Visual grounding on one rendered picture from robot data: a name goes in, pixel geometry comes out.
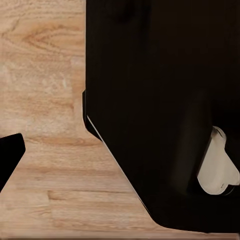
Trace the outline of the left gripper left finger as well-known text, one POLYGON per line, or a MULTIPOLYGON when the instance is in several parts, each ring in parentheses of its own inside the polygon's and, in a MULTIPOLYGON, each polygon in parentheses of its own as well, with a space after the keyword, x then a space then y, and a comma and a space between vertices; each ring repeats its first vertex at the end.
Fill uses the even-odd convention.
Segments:
POLYGON ((0 138, 0 192, 26 151, 21 133, 0 138))

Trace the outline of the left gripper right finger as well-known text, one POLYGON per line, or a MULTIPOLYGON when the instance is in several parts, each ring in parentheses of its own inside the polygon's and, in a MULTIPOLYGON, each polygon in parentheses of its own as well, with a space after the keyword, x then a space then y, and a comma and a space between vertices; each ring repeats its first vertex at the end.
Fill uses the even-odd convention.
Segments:
POLYGON ((240 134, 230 132, 227 136, 224 150, 240 172, 240 134))

